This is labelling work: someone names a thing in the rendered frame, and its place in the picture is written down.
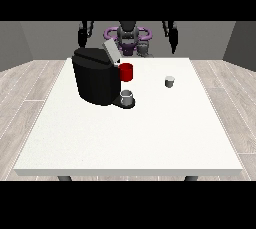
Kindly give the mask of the small grey coffee pod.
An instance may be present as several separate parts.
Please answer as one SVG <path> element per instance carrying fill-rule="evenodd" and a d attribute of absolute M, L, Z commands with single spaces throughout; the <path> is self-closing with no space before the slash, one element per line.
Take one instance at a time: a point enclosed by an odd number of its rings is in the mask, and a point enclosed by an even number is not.
<path fill-rule="evenodd" d="M 165 77 L 165 86 L 167 88 L 172 88 L 174 85 L 175 78 L 173 76 L 166 76 Z"/>

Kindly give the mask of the black coffee machine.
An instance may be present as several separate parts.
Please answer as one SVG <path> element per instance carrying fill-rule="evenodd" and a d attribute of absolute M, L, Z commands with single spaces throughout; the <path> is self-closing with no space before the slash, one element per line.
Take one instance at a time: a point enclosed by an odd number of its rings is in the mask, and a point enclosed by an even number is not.
<path fill-rule="evenodd" d="M 121 81 L 119 65 L 111 62 L 104 49 L 78 48 L 72 56 L 72 65 L 79 95 L 85 101 L 101 106 L 116 105 L 123 109 L 135 106 L 135 99 L 129 106 L 121 103 Z"/>

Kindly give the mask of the small grey cup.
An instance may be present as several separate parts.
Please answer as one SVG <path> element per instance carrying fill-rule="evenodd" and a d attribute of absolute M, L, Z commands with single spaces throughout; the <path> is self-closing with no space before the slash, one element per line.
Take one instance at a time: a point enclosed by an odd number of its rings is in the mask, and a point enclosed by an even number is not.
<path fill-rule="evenodd" d="M 123 90 L 120 92 L 120 98 L 124 106 L 129 106 L 133 102 L 133 93 L 130 90 Z"/>

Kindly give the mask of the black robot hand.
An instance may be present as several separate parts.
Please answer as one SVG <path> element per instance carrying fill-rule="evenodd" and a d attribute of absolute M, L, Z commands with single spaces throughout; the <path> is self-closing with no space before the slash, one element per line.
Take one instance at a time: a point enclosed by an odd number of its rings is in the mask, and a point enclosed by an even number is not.
<path fill-rule="evenodd" d="M 178 28 L 174 21 L 163 21 L 163 30 L 165 36 L 169 39 L 171 45 L 172 53 L 175 53 L 178 45 Z"/>
<path fill-rule="evenodd" d="M 93 21 L 81 21 L 78 29 L 78 45 L 80 48 L 84 48 L 87 43 L 87 39 L 92 36 L 94 22 Z"/>

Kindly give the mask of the red pod holder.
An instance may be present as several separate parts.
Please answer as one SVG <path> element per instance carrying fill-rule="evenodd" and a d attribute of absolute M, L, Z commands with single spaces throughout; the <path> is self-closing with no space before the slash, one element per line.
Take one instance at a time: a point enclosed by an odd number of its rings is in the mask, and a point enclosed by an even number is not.
<path fill-rule="evenodd" d="M 119 65 L 120 80 L 129 82 L 133 79 L 133 65 L 130 63 L 121 63 Z"/>

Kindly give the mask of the pale grey machine lid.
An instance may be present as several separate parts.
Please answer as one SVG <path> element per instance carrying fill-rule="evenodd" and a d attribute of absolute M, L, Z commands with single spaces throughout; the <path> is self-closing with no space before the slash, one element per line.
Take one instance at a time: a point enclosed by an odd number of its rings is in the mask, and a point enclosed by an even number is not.
<path fill-rule="evenodd" d="M 113 39 L 109 39 L 102 44 L 104 50 L 109 56 L 113 64 L 117 64 L 121 58 L 121 54 Z"/>

